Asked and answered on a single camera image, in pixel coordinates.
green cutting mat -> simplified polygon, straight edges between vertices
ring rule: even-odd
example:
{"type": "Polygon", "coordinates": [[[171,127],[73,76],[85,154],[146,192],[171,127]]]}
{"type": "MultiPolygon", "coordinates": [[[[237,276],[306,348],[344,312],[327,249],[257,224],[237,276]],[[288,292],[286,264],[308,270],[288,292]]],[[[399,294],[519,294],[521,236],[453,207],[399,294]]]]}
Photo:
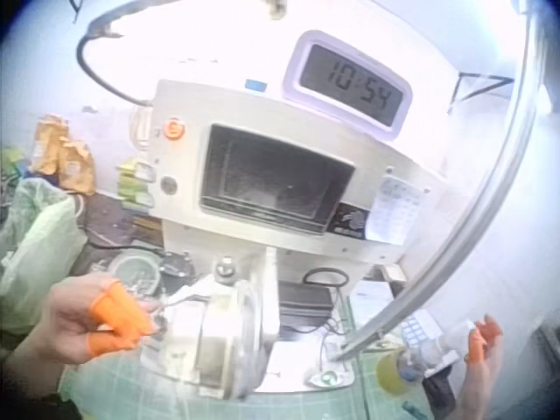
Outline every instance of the green cutting mat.
{"type": "Polygon", "coordinates": [[[348,388],[224,402],[188,396],[187,388],[143,368],[137,353],[118,353],[67,369],[59,392],[87,420],[414,420],[402,409],[404,401],[432,418],[422,387],[401,397],[379,388],[375,367],[381,357],[362,355],[364,377],[357,374],[348,388]]]}

plastic bottle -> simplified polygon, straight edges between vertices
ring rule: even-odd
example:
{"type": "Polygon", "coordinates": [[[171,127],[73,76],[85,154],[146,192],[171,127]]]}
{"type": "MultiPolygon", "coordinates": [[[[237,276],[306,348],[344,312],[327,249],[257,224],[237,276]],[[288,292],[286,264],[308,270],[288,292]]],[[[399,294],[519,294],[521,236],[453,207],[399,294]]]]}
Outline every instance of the plastic bottle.
{"type": "Polygon", "coordinates": [[[474,328],[474,323],[466,320],[436,339],[423,341],[416,348],[401,348],[388,354],[377,365],[379,384],[391,394],[403,394],[419,383],[427,370],[441,363],[451,350],[465,357],[469,332],[474,328]]]}

blue sticker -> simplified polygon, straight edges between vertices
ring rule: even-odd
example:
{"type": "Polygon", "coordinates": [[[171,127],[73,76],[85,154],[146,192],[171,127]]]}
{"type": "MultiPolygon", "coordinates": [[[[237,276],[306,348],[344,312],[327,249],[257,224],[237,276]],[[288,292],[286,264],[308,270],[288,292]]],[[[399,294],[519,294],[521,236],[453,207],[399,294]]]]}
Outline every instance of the blue sticker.
{"type": "Polygon", "coordinates": [[[245,88],[249,90],[255,90],[256,92],[266,92],[267,83],[259,80],[245,80],[245,88]]]}

round gray button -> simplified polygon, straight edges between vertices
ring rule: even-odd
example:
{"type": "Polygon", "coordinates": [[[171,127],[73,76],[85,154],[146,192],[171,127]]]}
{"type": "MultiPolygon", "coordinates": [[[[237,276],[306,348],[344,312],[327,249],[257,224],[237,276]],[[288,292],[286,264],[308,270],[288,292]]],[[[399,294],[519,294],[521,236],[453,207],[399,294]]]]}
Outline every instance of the round gray button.
{"type": "Polygon", "coordinates": [[[177,192],[177,181],[172,177],[161,178],[160,186],[167,195],[174,195],[177,192]]]}

machine screen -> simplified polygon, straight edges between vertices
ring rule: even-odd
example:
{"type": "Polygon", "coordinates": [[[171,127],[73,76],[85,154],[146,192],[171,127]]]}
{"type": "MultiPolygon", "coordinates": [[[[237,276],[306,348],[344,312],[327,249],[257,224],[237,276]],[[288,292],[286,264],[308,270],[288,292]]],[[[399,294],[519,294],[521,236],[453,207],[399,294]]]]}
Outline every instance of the machine screen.
{"type": "Polygon", "coordinates": [[[302,149],[278,152],[266,143],[231,143],[222,195],[312,219],[331,183],[328,164],[302,149]]]}
{"type": "Polygon", "coordinates": [[[321,45],[311,47],[299,83],[387,127],[403,101],[403,92],[386,80],[321,45]]]}
{"type": "Polygon", "coordinates": [[[320,153],[213,125],[201,205],[320,234],[353,172],[320,153]]]}

